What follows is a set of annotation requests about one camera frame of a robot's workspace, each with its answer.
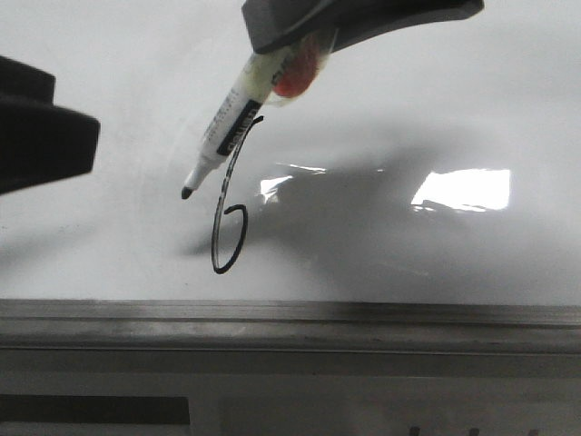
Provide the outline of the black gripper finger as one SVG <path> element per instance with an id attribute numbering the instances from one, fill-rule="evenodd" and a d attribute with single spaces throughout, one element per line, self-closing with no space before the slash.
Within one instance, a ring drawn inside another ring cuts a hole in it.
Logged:
<path id="1" fill-rule="evenodd" d="M 242 16 L 254 53 L 267 54 L 322 27 L 333 1 L 248 0 Z"/>
<path id="2" fill-rule="evenodd" d="M 370 38 L 412 26 L 465 20 L 482 1 L 324 1 L 317 43 L 334 53 Z"/>

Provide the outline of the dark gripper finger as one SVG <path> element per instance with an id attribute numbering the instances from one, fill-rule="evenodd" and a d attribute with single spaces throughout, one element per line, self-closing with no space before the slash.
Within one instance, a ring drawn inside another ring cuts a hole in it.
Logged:
<path id="1" fill-rule="evenodd" d="M 50 73 L 1 57 L 1 95 L 51 104 L 54 101 L 55 82 L 55 76 Z"/>
<path id="2" fill-rule="evenodd" d="M 1 97 L 1 193 L 93 170 L 97 119 L 23 97 Z"/>

